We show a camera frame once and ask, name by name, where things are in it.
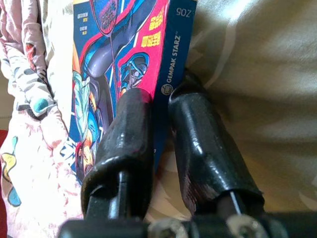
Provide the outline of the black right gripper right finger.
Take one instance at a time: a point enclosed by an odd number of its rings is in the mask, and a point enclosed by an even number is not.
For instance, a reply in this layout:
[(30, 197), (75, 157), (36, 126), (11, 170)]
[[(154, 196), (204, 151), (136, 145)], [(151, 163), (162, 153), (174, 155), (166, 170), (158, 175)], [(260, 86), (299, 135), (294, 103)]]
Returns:
[(264, 212), (264, 198), (233, 138), (203, 93), (169, 99), (181, 196), (192, 215)]

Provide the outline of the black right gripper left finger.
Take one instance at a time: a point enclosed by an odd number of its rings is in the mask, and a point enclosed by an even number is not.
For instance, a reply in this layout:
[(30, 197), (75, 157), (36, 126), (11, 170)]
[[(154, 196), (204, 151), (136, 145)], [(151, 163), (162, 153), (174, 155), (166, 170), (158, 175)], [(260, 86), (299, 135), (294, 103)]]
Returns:
[(144, 218), (154, 179), (152, 99), (140, 88), (119, 99), (114, 121), (81, 188), (84, 218)]

